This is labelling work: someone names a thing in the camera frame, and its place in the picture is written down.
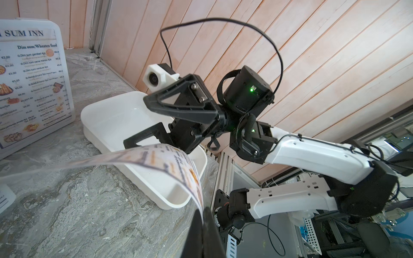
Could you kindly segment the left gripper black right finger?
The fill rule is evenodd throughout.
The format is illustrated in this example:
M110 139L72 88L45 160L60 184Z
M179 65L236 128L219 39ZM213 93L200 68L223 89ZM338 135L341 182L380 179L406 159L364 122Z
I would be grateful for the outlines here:
M218 228L215 225L214 216L208 207L204 209L204 257L226 257Z

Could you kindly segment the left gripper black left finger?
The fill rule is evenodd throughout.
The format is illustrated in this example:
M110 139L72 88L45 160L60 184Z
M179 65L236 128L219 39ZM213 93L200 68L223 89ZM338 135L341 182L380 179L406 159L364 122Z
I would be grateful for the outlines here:
M199 210L196 210L185 245L182 250L181 258L202 258L203 257L203 220Z

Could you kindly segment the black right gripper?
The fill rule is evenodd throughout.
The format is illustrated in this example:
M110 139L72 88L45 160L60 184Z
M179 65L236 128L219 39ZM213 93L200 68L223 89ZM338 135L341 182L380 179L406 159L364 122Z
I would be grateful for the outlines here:
M229 133L229 146L241 159L263 164L277 139L271 134L271 126L257 121L257 117L273 103L273 91L248 66L227 73L223 80L229 78L233 80L226 90L222 89L222 82L217 87L217 103L195 74L144 97L150 111L177 119L169 125L170 134L159 122L125 139L125 149L140 147L138 143L155 137L161 144L186 153L210 138L209 148L217 150L220 148L218 138Z

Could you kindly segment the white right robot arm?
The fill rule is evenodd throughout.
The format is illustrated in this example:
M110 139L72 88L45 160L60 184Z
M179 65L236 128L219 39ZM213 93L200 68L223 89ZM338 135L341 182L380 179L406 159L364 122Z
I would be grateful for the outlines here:
M148 66L143 81L151 89L146 107L173 121L158 123L127 139L126 148L155 137L163 144L191 153L205 138L217 150L218 138L230 134L236 155L252 163L280 164L303 169L306 176L295 183L232 190L214 209L220 230L276 213L316 210L339 211L356 217L380 213L399 185L396 172L372 158L362 144L335 144L293 134L257 120L274 100L271 87L244 66L224 76L228 88L217 87L213 97L195 74L181 77L165 64Z

